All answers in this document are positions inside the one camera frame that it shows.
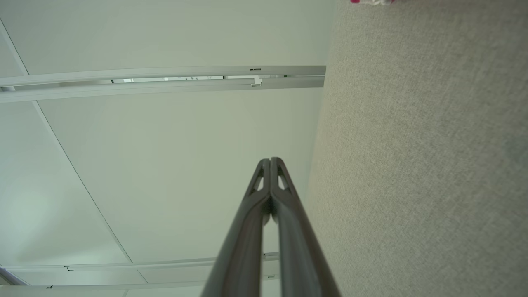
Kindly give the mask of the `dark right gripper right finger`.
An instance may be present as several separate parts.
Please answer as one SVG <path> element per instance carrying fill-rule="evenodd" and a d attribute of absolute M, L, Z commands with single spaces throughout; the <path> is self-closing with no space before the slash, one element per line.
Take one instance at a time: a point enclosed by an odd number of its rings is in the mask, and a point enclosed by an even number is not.
<path fill-rule="evenodd" d="M 283 297 L 340 297 L 285 162 L 271 158 L 270 194 L 279 229 Z"/>

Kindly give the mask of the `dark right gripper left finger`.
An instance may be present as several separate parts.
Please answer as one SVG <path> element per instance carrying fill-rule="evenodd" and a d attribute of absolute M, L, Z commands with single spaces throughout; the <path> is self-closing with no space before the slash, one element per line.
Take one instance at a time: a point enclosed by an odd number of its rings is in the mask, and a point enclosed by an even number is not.
<path fill-rule="evenodd" d="M 249 186 L 201 293 L 202 297 L 259 297 L 262 233 L 269 221 L 270 160 L 257 164 Z"/>

